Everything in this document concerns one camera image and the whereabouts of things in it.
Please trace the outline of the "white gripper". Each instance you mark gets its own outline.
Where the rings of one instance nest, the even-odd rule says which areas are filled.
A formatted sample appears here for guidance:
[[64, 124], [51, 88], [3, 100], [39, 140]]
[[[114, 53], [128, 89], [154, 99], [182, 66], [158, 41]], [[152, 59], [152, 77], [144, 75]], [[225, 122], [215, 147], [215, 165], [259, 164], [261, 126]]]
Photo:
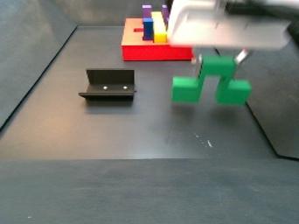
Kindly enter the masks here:
[[[225, 4], [229, 0], [174, 0], [167, 38], [174, 46], [215, 46], [245, 48], [235, 56], [234, 74], [247, 60], [249, 49], [281, 49], [290, 36], [290, 23], [267, 16], [230, 15]], [[195, 76], [202, 72], [202, 50], [192, 48], [191, 63]]]

